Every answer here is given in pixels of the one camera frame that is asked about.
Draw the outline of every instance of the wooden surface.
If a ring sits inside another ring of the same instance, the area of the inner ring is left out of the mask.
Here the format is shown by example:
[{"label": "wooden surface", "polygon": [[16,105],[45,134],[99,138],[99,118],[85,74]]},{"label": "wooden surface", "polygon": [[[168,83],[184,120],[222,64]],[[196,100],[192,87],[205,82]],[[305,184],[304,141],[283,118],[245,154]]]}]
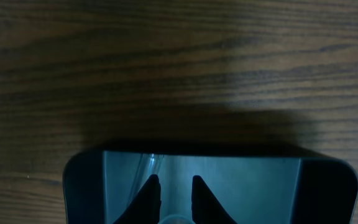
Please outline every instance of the wooden surface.
[{"label": "wooden surface", "polygon": [[119,137],[278,139],[358,172],[358,1],[0,0],[0,223],[65,223],[65,163]]}]

